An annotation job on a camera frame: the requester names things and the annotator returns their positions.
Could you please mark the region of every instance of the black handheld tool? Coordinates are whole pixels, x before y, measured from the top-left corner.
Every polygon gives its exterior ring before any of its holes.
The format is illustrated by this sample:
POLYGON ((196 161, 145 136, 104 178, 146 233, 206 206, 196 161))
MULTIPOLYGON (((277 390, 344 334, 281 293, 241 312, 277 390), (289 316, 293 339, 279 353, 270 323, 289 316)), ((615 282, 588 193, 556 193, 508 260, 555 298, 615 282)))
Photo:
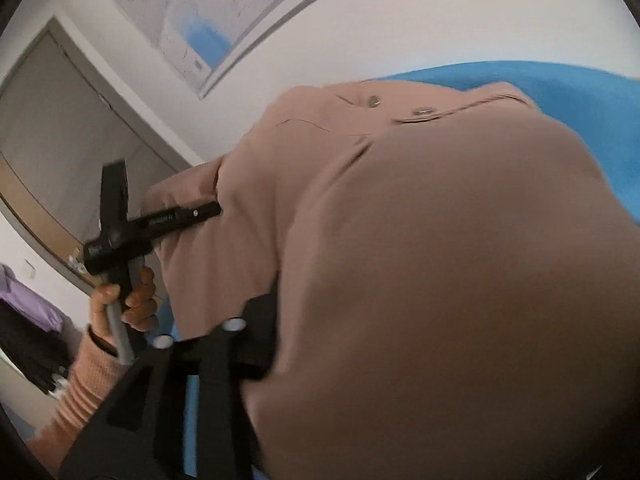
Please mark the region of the black handheld tool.
POLYGON ((123 160, 102 168, 100 188, 100 235, 84 245, 84 266, 105 283, 120 285, 118 301, 107 307, 109 327, 113 335, 118 360, 130 365, 145 349, 141 332, 122 322, 127 309, 124 301, 133 290, 138 276, 135 264, 153 250, 153 241, 171 232, 189 228, 222 213, 218 202, 197 208, 174 207, 140 218, 128 219, 129 186, 123 160))

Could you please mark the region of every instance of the hand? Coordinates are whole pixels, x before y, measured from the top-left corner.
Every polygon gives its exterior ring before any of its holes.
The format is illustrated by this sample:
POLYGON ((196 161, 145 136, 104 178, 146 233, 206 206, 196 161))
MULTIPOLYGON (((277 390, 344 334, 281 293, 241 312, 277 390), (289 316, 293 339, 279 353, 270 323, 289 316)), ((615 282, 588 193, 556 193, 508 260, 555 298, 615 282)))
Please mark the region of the hand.
MULTIPOLYGON (((147 332, 158 326, 156 310, 158 304, 154 300, 156 286, 154 272, 148 267, 140 269, 140 284, 134 288, 125 300, 129 307, 122 314, 122 320, 139 332, 147 332)), ((107 305, 113 303, 120 295, 119 285, 100 285, 91 295, 91 329, 94 336, 114 348, 113 336, 107 320, 107 305)))

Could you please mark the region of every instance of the purple clothing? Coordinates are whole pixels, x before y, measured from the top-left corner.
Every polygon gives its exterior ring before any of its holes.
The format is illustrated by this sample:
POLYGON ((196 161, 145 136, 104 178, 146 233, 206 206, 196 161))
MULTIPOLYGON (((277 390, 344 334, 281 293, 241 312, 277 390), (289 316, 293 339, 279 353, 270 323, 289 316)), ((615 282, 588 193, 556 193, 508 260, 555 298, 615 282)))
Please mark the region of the purple clothing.
POLYGON ((11 270, 1 264, 0 300, 4 300, 14 310, 46 332, 62 331, 62 312, 16 280, 11 270))

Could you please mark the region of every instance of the black clamp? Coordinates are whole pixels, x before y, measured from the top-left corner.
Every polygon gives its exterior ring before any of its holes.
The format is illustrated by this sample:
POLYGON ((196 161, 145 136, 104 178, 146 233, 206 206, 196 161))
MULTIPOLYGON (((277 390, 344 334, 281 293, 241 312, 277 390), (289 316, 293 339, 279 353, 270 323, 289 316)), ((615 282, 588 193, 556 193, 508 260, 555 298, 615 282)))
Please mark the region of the black clamp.
POLYGON ((270 371, 277 323, 275 284, 207 336, 183 342, 158 336, 82 430, 60 480, 190 480, 182 442, 187 378, 194 375, 198 478, 251 480, 259 458, 240 384, 270 371))

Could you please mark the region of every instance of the pink knit sleeve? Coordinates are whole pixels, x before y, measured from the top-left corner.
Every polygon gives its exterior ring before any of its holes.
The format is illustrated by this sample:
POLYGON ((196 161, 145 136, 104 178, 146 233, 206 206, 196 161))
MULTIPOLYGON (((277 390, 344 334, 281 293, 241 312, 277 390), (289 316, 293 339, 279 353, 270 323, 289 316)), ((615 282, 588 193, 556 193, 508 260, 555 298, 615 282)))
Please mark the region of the pink knit sleeve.
POLYGON ((89 333, 84 334, 69 376, 69 390, 52 421, 26 442, 54 477, 76 437, 126 369, 98 348, 89 333))

